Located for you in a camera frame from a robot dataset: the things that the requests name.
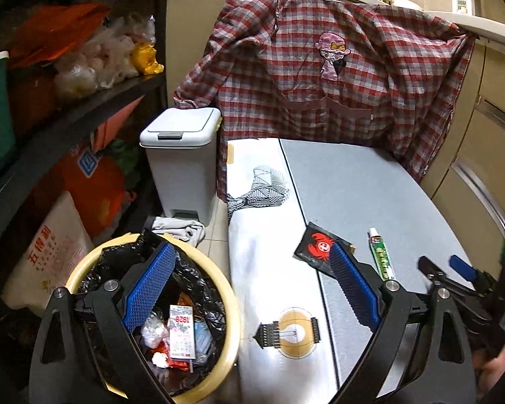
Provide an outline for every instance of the metal screw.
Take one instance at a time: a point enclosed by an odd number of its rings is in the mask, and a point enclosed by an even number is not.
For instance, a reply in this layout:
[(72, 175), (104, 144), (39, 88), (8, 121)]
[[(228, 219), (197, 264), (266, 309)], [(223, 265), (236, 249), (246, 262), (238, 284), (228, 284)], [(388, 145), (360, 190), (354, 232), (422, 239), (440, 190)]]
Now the metal screw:
[(60, 299), (63, 295), (67, 293), (67, 289), (65, 287), (58, 287), (54, 290), (54, 297)]
[(118, 281), (115, 279), (109, 279), (105, 284), (103, 285), (106, 291), (114, 291), (118, 288)]
[(385, 288), (389, 291), (397, 291), (400, 288), (400, 284), (397, 283), (394, 279), (390, 279), (385, 282)]
[(438, 290), (438, 295), (442, 299), (447, 299), (449, 296), (451, 296), (449, 291), (443, 287)]

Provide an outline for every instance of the blue gripper pad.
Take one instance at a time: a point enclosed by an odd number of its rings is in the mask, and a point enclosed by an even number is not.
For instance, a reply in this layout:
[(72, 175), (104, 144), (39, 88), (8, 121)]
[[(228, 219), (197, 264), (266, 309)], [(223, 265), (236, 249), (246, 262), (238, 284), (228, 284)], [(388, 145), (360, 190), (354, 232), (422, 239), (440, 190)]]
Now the blue gripper pad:
[(129, 332), (144, 325), (176, 264), (176, 250), (167, 243), (125, 298), (123, 323)]
[(367, 281), (348, 254), (335, 243), (329, 252), (329, 266), (361, 325), (372, 332), (380, 325), (378, 301)]
[(467, 282), (475, 282), (477, 280), (477, 271), (458, 255), (451, 255), (449, 266)]

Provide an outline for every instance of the yellow trash bin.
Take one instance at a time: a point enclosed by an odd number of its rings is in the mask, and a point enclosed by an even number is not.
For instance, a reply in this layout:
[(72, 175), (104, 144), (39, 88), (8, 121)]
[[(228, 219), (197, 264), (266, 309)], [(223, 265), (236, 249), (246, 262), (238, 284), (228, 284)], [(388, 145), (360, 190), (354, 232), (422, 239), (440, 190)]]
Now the yellow trash bin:
[[(73, 270), (69, 279), (67, 280), (66, 287), (71, 293), (76, 293), (82, 279), (86, 274), (92, 269), (92, 267), (97, 263), (101, 251), (103, 248), (109, 246), (116, 246), (119, 244), (132, 243), (138, 237), (138, 234), (125, 234), (118, 238), (113, 238), (112, 240), (101, 244), (99, 247), (95, 248), (92, 252), (86, 255), (78, 266)], [(224, 381), (226, 376), (232, 369), (234, 362), (237, 357), (237, 350), (240, 345), (240, 335), (241, 335), (241, 324), (240, 324), (240, 311), (237, 304), (237, 299), (234, 295), (234, 291), (225, 275), (219, 270), (219, 268), (211, 261), (206, 255), (200, 252), (198, 249), (193, 248), (191, 245), (184, 243), (181, 240), (176, 240), (168, 234), (164, 234), (166, 240), (170, 243), (180, 247), (190, 259), (192, 259), (198, 267), (206, 272), (206, 274), (211, 278), (215, 287), (217, 288), (219, 294), (221, 295), (222, 303), (225, 306), (226, 314), (226, 336), (225, 343), (223, 345), (221, 355), (213, 370), (203, 379), (200, 384), (193, 387), (180, 395), (173, 397), (176, 404), (195, 404), (208, 395), (211, 394), (220, 384)], [(125, 398), (125, 393), (112, 387), (107, 383), (106, 387), (111, 392), (121, 395)]]

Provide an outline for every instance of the white trash can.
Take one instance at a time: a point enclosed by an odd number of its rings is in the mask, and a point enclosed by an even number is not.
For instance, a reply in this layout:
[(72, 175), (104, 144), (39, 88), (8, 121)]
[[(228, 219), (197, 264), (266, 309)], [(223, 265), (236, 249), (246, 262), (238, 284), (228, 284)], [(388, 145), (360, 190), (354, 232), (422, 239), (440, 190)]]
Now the white trash can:
[(165, 216), (207, 226), (215, 201), (215, 158), (221, 111), (213, 107), (164, 111), (141, 134)]

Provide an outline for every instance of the toothpaste tube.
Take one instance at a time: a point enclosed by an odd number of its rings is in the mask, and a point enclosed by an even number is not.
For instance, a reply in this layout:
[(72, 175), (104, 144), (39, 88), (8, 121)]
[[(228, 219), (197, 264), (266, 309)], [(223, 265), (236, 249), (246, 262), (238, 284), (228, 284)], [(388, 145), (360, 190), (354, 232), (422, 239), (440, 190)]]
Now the toothpaste tube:
[(395, 279), (395, 272), (393, 271), (393, 266), (391, 265), (391, 260), (387, 254), (387, 248), (383, 242), (383, 238), (378, 234), (376, 228), (370, 228), (368, 231), (368, 241), (370, 244), (370, 250), (372, 255), (374, 255), (374, 260), (376, 261), (376, 267), (378, 268), (378, 273), (384, 281), (388, 279)]
[(194, 321), (193, 308), (186, 305), (171, 305), (168, 318), (170, 334), (170, 358), (194, 359)]

